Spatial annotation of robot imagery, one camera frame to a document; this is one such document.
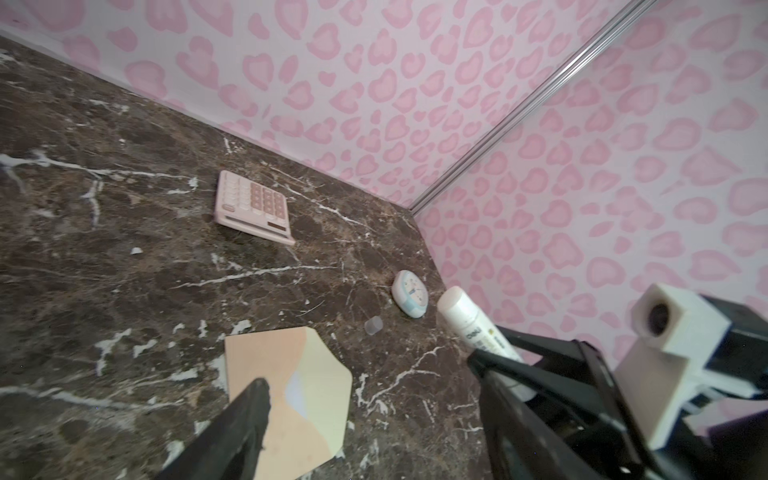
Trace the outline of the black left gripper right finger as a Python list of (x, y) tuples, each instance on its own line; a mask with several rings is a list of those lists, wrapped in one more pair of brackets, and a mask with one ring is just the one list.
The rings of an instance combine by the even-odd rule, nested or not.
[(494, 478), (677, 478), (677, 465), (646, 445), (597, 348), (501, 332), (540, 359), (528, 365), (482, 350), (468, 359)]

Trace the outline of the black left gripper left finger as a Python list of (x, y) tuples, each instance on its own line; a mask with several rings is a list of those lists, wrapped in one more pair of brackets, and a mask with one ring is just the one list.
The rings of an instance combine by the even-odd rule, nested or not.
[(257, 378), (156, 477), (252, 479), (263, 450), (270, 409), (269, 384)]

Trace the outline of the white letter paper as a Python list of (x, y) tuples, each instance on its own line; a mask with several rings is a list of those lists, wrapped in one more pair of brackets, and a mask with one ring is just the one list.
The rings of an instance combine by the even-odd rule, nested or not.
[(306, 407), (305, 394), (302, 385), (302, 375), (299, 370), (292, 373), (284, 389), (284, 396), (287, 404), (295, 410), (301, 417), (307, 419), (308, 411)]

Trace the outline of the beige envelope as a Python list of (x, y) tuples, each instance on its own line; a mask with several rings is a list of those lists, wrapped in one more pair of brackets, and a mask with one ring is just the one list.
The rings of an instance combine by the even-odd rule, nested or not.
[(298, 479), (342, 450), (352, 374), (316, 330), (228, 336), (225, 366), (231, 400), (255, 379), (269, 385), (268, 427), (256, 479)]

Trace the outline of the white glue stick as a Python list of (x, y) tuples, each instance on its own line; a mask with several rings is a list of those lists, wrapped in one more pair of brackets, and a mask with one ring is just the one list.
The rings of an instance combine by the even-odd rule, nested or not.
[(485, 312), (459, 286), (446, 290), (437, 310), (450, 329), (472, 350), (484, 351), (507, 360), (525, 361)]

